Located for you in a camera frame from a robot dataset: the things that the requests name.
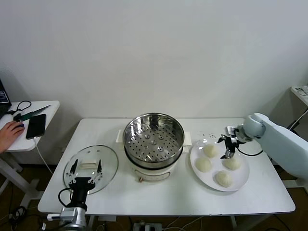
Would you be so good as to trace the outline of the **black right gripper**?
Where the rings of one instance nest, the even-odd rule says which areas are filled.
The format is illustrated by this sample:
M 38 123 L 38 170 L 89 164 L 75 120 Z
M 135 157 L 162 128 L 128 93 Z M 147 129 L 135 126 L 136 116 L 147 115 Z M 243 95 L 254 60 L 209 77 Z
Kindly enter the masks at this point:
M 235 154 L 235 149 L 239 148 L 240 142 L 235 135 L 221 135 L 217 143 L 225 142 L 226 151 L 221 159 L 231 159 Z

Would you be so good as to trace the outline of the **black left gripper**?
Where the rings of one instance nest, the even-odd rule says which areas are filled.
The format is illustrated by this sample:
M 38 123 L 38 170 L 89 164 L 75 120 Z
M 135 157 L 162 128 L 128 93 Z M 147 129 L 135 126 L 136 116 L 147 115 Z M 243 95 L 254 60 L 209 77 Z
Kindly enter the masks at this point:
M 86 198 L 88 192 L 95 188 L 95 185 L 98 183 L 98 181 L 101 180 L 103 176 L 102 163 L 101 160 L 99 160 L 97 169 L 92 177 L 75 178 L 77 164 L 78 159 L 73 162 L 67 163 L 65 167 L 65 185 L 70 185 L 69 187 L 73 192 L 69 207 L 79 207 L 87 209 Z

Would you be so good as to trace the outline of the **person's bare hand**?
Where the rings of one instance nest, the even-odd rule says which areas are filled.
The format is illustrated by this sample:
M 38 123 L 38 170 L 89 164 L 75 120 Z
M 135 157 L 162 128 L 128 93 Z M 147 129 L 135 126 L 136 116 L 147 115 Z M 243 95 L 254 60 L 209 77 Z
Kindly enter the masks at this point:
M 0 129 L 0 153 L 5 152 L 25 130 L 21 122 L 8 122 Z

